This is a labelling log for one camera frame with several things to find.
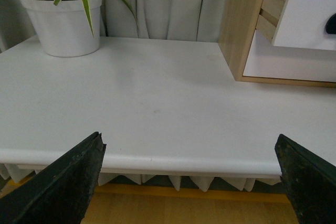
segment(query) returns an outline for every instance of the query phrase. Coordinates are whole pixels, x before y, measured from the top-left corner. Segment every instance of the white curtain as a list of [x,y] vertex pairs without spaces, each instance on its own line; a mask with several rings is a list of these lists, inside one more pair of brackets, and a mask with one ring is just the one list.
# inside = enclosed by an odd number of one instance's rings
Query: white curtain
[[[107,36],[217,42],[225,0],[128,0],[139,27],[120,0],[104,0]],[[0,0],[0,50],[31,37],[34,29],[18,0]]]

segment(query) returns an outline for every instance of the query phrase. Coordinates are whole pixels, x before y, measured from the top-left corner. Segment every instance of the white flower pot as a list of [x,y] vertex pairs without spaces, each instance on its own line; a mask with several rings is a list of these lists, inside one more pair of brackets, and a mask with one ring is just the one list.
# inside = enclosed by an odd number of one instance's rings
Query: white flower pot
[[75,57],[90,54],[99,48],[100,6],[102,0],[90,0],[92,36],[81,0],[20,0],[47,54]]

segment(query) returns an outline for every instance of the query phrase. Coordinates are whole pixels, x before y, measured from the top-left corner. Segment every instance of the white tabletop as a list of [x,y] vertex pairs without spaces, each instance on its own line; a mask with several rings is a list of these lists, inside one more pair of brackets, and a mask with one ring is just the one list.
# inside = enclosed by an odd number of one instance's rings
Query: white tabletop
[[0,55],[0,112],[0,163],[48,165],[99,131],[105,172],[278,176],[280,133],[336,165],[336,90],[236,82],[216,43],[57,58],[32,38]]

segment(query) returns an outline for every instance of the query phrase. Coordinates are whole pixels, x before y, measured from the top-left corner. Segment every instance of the black handle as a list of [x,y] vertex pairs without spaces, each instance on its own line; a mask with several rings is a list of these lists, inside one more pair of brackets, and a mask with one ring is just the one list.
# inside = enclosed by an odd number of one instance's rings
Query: black handle
[[325,26],[327,34],[336,34],[336,13],[329,18]]

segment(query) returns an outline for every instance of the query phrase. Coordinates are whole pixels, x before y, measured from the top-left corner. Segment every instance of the wooden shelf unit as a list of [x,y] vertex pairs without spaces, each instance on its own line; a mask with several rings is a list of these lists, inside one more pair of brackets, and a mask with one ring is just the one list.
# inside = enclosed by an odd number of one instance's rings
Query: wooden shelf unit
[[218,44],[235,80],[336,88],[335,82],[244,76],[262,3],[263,0],[226,0]]

